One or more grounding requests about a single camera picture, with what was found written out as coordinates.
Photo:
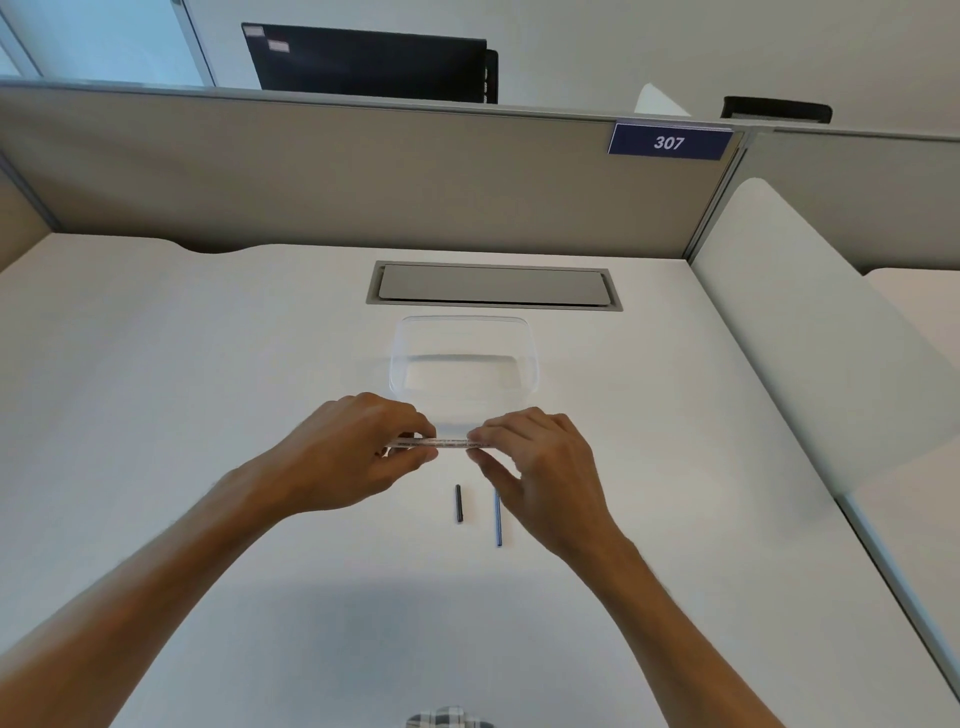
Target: plaid fabric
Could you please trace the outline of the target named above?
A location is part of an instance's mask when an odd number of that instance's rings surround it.
[[[495,728],[492,723],[470,717],[463,708],[455,706],[413,716],[407,720],[406,728],[433,728],[437,725],[447,728]]]

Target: blue pen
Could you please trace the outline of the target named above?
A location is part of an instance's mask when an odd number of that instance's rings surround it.
[[[500,527],[500,494],[493,491],[493,521],[496,524],[496,547],[503,546],[503,531]]]

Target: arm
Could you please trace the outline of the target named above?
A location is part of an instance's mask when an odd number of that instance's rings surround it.
[[[179,521],[0,656],[5,728],[108,726],[217,578],[287,516],[389,488],[437,456],[393,450],[434,437],[409,404],[363,394],[327,402],[281,443],[225,475]]]
[[[520,478],[488,453],[468,450],[517,520],[607,608],[670,728],[783,728],[620,532],[593,453],[566,415],[534,407],[489,420],[469,438],[513,459]]]

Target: transparent container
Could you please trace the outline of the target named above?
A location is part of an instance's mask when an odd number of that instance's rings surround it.
[[[408,316],[396,325],[390,390],[445,437],[522,409],[540,364],[530,325],[513,316]]]

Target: desk number label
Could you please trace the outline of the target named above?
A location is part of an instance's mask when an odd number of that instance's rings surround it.
[[[731,129],[656,127],[618,121],[609,154],[679,159],[720,159],[733,137]]]

